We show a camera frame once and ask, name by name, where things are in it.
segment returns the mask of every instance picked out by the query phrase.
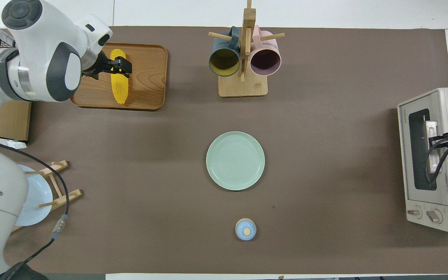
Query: oven knob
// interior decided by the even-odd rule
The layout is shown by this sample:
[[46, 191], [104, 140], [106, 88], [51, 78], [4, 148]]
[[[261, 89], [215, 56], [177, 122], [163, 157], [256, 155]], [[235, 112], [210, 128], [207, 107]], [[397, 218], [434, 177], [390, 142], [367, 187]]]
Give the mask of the oven knob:
[[414, 206], [412, 210], [407, 210], [407, 214], [413, 215], [415, 218], [418, 219], [420, 219], [423, 216], [421, 208], [418, 205]]
[[437, 209], [432, 211], [426, 211], [426, 215], [430, 218], [430, 221], [434, 224], [441, 224], [443, 221], [443, 216]]
[[418, 215], [421, 215], [421, 211], [419, 211], [419, 210], [407, 210], [407, 214], [418, 216]]

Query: mug handle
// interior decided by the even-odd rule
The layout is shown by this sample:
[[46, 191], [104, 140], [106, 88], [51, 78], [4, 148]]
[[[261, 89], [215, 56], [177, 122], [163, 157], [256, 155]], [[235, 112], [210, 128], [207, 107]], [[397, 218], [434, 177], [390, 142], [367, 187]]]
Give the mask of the mug handle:
[[252, 35], [252, 38], [254, 40], [254, 45], [256, 48], [261, 48], [263, 46], [262, 41], [260, 40], [260, 28], [258, 27], [258, 25], [254, 27], [254, 35]]
[[236, 27], [236, 26], [231, 27], [231, 30], [229, 31], [229, 36], [231, 37], [231, 41], [229, 41], [229, 45], [228, 45], [228, 47], [230, 49], [235, 49], [236, 45], [238, 45], [238, 39], [240, 38], [240, 37], [238, 37], [238, 32], [239, 32], [238, 27]]

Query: wooden tray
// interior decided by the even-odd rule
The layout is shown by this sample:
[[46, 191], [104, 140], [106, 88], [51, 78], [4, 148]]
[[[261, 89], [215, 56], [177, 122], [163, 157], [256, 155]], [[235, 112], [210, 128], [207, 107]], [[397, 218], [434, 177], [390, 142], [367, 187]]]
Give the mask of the wooden tray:
[[167, 50], [157, 45], [107, 43], [103, 51], [110, 57], [114, 48], [123, 50], [132, 63], [126, 103], [119, 104], [115, 101], [109, 73], [100, 73], [99, 80], [82, 77], [78, 90], [70, 100], [84, 108], [160, 109], [165, 101]]

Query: pink mug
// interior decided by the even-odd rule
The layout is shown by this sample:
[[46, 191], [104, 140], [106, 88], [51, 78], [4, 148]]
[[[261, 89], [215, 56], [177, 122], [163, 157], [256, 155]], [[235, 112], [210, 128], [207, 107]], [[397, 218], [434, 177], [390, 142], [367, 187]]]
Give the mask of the pink mug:
[[250, 47], [250, 67], [260, 76], [269, 76], [278, 71], [281, 66], [278, 42], [276, 39], [261, 41], [260, 37], [272, 35], [269, 31], [261, 31], [258, 25], [252, 35], [253, 43]]

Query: oven window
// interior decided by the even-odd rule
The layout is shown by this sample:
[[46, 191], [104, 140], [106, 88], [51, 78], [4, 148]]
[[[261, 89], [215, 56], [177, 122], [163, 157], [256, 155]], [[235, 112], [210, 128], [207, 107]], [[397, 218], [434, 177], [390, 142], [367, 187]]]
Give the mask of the oven window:
[[426, 157], [425, 121], [430, 120], [430, 110], [424, 109], [409, 115], [409, 132], [411, 135], [412, 165], [414, 170], [414, 186], [419, 190], [436, 190], [437, 183], [429, 184], [425, 179], [424, 162]]

